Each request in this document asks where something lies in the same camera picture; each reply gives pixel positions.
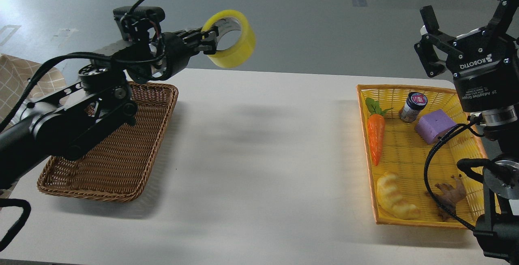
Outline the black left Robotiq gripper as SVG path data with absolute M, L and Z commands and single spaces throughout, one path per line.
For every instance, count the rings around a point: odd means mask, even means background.
M 210 26 L 209 29 L 192 28 L 165 32 L 162 34 L 165 56 L 161 80 L 167 80 L 187 67 L 191 57 L 199 52 L 205 55 L 214 55 L 217 52 L 219 28 Z

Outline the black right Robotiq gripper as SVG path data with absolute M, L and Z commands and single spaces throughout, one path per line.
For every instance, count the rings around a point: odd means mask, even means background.
M 423 26 L 415 52 L 429 78 L 448 69 L 464 112 L 482 112 L 518 104 L 516 39 L 508 28 L 518 0 L 497 0 L 485 28 L 452 37 L 441 32 L 432 5 L 420 8 Z M 447 61 L 436 50 L 447 54 Z

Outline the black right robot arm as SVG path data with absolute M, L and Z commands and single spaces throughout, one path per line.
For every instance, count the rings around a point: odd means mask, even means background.
M 468 124 L 458 124 L 435 144 L 426 158 L 423 176 L 436 152 L 472 126 L 483 126 L 483 137 L 499 144 L 493 160 L 462 158 L 457 168 L 482 184 L 484 212 L 475 225 L 460 219 L 443 204 L 439 207 L 473 232 L 484 256 L 518 263 L 518 217 L 510 201 L 518 199 L 518 39 L 507 31 L 518 0 L 497 0 L 487 25 L 459 36 L 441 32 L 432 6 L 420 9 L 421 40 L 414 45 L 430 78 L 450 71 Z

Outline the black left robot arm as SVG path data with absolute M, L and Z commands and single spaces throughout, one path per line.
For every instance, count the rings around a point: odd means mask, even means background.
M 133 126 L 138 106 L 124 71 L 138 83 L 164 81 L 187 67 L 202 52 L 215 54 L 223 31 L 208 29 L 163 32 L 150 38 L 148 26 L 124 30 L 122 40 L 105 53 L 74 52 L 45 62 L 33 75 L 21 98 L 1 123 L 1 191 L 49 156 L 77 160 L 122 125 Z M 38 99 L 28 99 L 37 82 L 56 64 L 88 59 L 78 81 Z M 164 67 L 159 77 L 151 69 Z

